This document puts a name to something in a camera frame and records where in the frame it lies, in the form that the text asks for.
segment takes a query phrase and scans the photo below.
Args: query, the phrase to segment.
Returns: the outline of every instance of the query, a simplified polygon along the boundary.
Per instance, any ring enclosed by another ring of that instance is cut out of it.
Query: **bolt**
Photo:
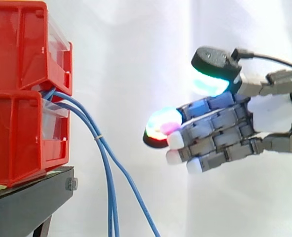
[[[78,179],[77,178],[68,178],[67,179],[67,190],[76,191],[78,189]]]

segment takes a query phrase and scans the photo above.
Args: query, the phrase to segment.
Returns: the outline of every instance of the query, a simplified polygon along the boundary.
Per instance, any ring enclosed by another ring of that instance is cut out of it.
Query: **white backdrop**
[[[265,153],[190,177],[184,165],[166,164],[165,151],[142,143],[153,111],[195,98],[188,67],[197,47],[243,46],[292,61],[292,1],[47,3],[74,44],[73,96],[130,171],[163,237],[292,237],[292,156]],[[263,74],[280,68],[250,61],[245,71],[255,67]],[[49,236],[105,237],[103,166],[76,117],[71,143],[69,164],[75,166],[79,189],[55,213]],[[122,236],[152,236],[125,178],[113,170]]]

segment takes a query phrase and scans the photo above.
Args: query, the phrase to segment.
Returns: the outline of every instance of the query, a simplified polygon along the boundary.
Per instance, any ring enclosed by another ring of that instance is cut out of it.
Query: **blue cable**
[[[94,138],[97,138],[97,133],[94,130],[93,126],[90,124],[89,120],[86,118],[86,116],[79,111],[78,109],[74,108],[71,105],[65,104],[65,103],[57,103],[57,105],[61,106],[62,108],[68,109],[72,112],[74,112],[89,128],[91,134]],[[119,237],[119,224],[118,224],[118,214],[117,214],[117,203],[116,203],[116,195],[115,195],[115,187],[112,177],[112,172],[110,168],[110,164],[108,161],[107,154],[105,152],[104,146],[102,142],[97,139],[96,140],[97,145],[99,147],[99,150],[102,155],[103,163],[105,166],[106,176],[107,176],[107,182],[108,182],[108,197],[111,196],[111,198],[108,198],[108,204],[109,204],[109,210],[108,210],[108,224],[109,224],[109,237],[112,236],[112,216],[114,221],[114,232],[115,236]]]
[[[49,92],[47,92],[47,93],[43,96],[43,99],[45,99],[45,100],[49,100],[49,101],[52,101],[52,98],[53,98],[53,96],[54,96],[55,90],[56,90],[56,88],[53,87]]]
[[[97,127],[97,125],[95,124],[95,122],[93,121],[93,119],[91,118],[90,114],[86,111],[86,109],[84,108],[84,106],[79,103],[77,100],[73,99],[72,97],[64,94],[64,93],[61,93],[61,92],[58,92],[58,91],[55,91],[54,92],[54,95],[58,96],[58,97],[61,97],[71,103],[73,103],[74,105],[76,105],[77,107],[80,108],[80,110],[83,112],[83,114],[87,117],[88,121],[90,122],[90,124],[92,125],[92,127],[94,128],[94,130],[97,132],[97,135],[100,136],[101,135],[101,132],[99,130],[99,128]],[[134,194],[135,194],[135,197],[154,233],[154,235],[156,237],[159,237],[160,234],[159,234],[159,231],[157,229],[157,227],[155,226],[152,218],[151,218],[151,215],[149,213],[149,211],[147,210],[147,207],[143,201],[143,198],[140,194],[140,192],[138,191],[131,175],[126,171],[126,169],[122,166],[122,164],[117,160],[117,158],[115,157],[114,153],[112,152],[111,148],[109,147],[108,143],[106,142],[106,140],[104,139],[104,137],[101,137],[99,140],[101,140],[102,144],[104,145],[105,149],[107,150],[107,152],[109,153],[109,155],[111,156],[111,159],[114,161],[114,163],[117,165],[117,167],[122,171],[122,173],[124,174],[124,176],[126,177],[127,181],[129,182]]]
[[[43,92],[42,96],[43,96],[44,99],[52,101],[55,91],[56,91],[56,88],[53,87],[50,91],[48,91],[46,93]],[[117,217],[115,215],[113,215],[113,200],[112,200],[112,196],[114,195],[116,197],[116,195],[113,194],[113,192],[112,192],[112,189],[110,187],[110,179],[108,177],[107,177],[107,184],[108,184],[108,236],[109,237],[113,237],[113,221],[112,221],[112,218],[114,219],[115,223],[118,223]]]

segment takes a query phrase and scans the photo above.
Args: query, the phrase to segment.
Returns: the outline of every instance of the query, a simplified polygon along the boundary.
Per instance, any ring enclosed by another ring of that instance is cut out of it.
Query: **red storage drawer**
[[[0,1],[0,90],[53,86],[72,94],[72,45],[44,2]]]
[[[36,91],[0,91],[0,185],[11,187],[69,160],[69,111]]]

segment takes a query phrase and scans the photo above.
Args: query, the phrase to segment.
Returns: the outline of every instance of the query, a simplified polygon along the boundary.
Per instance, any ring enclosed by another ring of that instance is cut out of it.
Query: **black cable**
[[[275,58],[275,57],[272,57],[272,56],[254,53],[254,52],[249,51],[249,50],[244,49],[244,48],[236,48],[236,49],[234,49],[234,51],[231,54],[231,57],[236,62],[238,62],[240,59],[261,58],[261,59],[266,59],[266,60],[273,61],[273,62],[276,62],[276,63],[284,64],[284,65],[292,68],[292,63],[290,63],[290,62],[287,62],[287,61],[284,61],[282,59]]]
[[[274,62],[281,63],[281,64],[284,64],[284,65],[292,68],[292,63],[284,61],[284,60],[279,59],[279,58],[275,58],[275,57],[271,57],[271,56],[267,56],[267,55],[263,55],[263,54],[257,54],[257,53],[253,54],[253,58],[261,58],[261,59],[274,61]]]

